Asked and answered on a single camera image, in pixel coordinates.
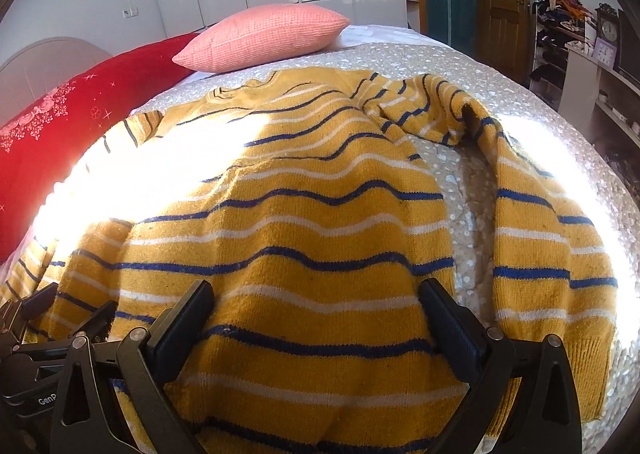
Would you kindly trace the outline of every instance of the black screen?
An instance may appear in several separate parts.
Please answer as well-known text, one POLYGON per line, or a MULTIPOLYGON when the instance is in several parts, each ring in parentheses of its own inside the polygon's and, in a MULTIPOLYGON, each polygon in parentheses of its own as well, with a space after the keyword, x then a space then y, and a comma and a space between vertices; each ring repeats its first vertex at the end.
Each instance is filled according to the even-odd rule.
POLYGON ((620 11, 620 73, 640 88, 640 38, 625 13, 620 11))

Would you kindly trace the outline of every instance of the metal pivot bolt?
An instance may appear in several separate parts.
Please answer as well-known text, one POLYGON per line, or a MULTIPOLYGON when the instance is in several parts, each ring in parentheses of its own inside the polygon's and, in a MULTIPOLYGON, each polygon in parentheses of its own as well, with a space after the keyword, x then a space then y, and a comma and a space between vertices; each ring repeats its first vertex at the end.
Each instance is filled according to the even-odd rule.
POLYGON ((136 342, 142 340, 143 338, 145 338, 145 336, 146 336, 145 328, 135 328, 135 329, 132 329, 129 333, 129 338, 136 342))
POLYGON ((71 342, 71 347, 74 349, 80 349, 82 346, 84 346, 84 343, 86 342, 86 337, 83 336, 79 336, 74 338, 74 341, 71 342))
POLYGON ((486 331, 487 336, 491 339, 491 340, 502 340, 504 339, 504 332, 500 329, 500 328, 489 328, 486 331))
POLYGON ((562 345, 562 341, 558 335, 549 335, 546 338, 546 341, 549 342, 554 348, 559 348, 562 345))

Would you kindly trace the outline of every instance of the bed headboard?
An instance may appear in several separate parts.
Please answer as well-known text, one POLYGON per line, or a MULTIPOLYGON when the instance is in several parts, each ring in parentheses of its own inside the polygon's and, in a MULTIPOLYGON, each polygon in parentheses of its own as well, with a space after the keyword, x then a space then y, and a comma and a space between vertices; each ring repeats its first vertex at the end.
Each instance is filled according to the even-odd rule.
POLYGON ((76 38, 50 38, 23 48, 0 66, 0 126, 47 91, 110 57, 76 38))

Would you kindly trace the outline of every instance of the yellow striped sweater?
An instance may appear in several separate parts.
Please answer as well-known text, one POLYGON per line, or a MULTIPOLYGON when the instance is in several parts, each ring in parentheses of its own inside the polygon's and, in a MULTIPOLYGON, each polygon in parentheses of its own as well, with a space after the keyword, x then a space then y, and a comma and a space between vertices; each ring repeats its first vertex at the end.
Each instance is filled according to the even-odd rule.
POLYGON ((582 418, 597 418, 616 296, 600 238, 437 75, 286 70, 130 117, 47 202, 2 296, 60 284, 33 323, 42 339, 115 300, 121 338, 207 279, 215 311, 166 391, 210 452, 424 449, 466 387, 417 302, 425 277, 453 291, 454 261, 443 196, 408 134, 447 145, 466 134, 494 167, 500 326, 561 336, 582 418))

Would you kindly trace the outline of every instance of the mattress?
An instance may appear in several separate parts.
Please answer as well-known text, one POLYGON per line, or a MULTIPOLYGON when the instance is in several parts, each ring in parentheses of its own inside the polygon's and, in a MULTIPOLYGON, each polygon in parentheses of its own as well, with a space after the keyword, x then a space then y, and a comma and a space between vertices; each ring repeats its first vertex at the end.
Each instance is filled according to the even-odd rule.
MULTIPOLYGON (((223 75, 196 72, 134 112, 164 112, 170 106, 197 100, 218 86, 236 88, 251 78, 264 80, 273 70, 307 66, 370 69, 390 79, 426 72, 444 75, 481 100, 518 140, 524 153, 566 181, 565 190, 596 224, 620 285, 618 331, 612 345, 604 415, 583 426, 584 452, 597 452, 640 385, 640 211, 617 176, 575 129, 531 92, 445 44, 402 28, 349 27, 334 46, 318 54, 223 75), (579 163, 575 157, 581 157, 579 163)), ((496 321, 492 307, 494 173, 475 145, 449 148, 409 138, 434 171, 445 195, 456 262, 456 299, 484 325, 492 325, 496 321)), ((487 438, 479 451, 488 452, 493 442, 487 438)))

